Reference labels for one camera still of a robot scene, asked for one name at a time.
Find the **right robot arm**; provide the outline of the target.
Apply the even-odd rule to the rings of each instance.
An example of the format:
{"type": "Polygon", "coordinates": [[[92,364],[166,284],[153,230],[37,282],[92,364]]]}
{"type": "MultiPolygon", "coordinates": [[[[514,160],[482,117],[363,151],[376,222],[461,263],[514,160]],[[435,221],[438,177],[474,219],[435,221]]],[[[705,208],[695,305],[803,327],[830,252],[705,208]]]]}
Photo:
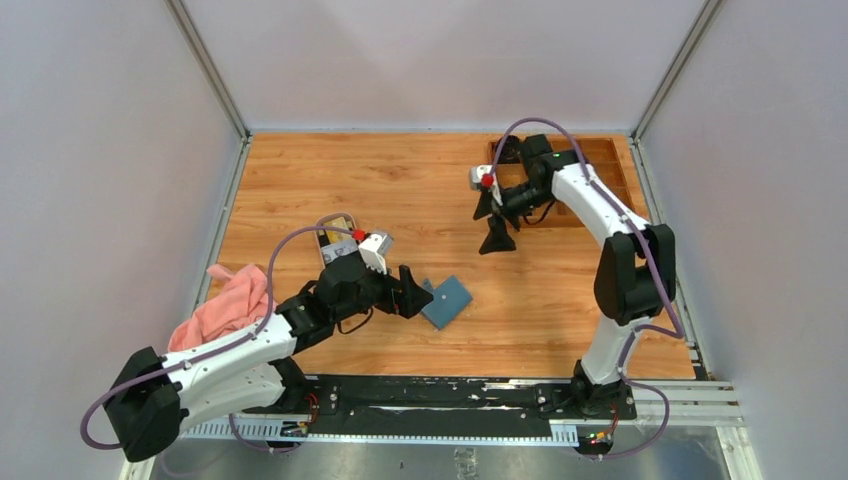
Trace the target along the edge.
{"type": "Polygon", "coordinates": [[[601,248],[593,284],[601,312],[592,343],[576,363],[566,399],[550,400],[543,412],[570,408],[596,417],[625,399],[625,370],[642,329],[675,296],[675,236],[665,224],[651,224],[628,208],[597,175],[578,145],[554,150],[548,138],[532,135],[517,144],[525,182],[503,187],[494,163],[469,171],[480,197],[473,214],[484,219],[488,234],[482,255],[515,250],[510,229],[550,203],[566,205],[601,248]]]}

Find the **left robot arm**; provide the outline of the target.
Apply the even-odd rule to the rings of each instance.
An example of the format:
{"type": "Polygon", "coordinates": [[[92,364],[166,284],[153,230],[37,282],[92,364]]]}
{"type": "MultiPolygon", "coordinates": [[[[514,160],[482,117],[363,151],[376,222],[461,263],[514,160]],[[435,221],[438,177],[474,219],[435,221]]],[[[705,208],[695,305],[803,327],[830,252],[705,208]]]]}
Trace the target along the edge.
{"type": "Polygon", "coordinates": [[[279,364],[328,339],[352,316],[379,310],[409,319],[432,300],[406,265],[392,276],[357,258],[339,258],[269,318],[181,352],[138,350],[103,403],[116,447],[128,461],[139,462],[209,420],[271,405],[296,412],[305,403],[306,386],[282,375],[279,364]]]}

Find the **blue leather card holder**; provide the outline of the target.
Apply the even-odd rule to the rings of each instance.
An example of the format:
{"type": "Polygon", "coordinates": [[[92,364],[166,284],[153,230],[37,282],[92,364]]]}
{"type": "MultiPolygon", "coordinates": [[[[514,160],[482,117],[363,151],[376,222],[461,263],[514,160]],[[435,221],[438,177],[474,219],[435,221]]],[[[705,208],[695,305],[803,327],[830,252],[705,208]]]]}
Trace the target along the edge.
{"type": "Polygon", "coordinates": [[[430,279],[425,279],[422,287],[432,294],[433,300],[421,310],[420,314],[437,330],[447,327],[473,301],[470,291],[455,275],[448,277],[439,285],[434,285],[430,279]]]}

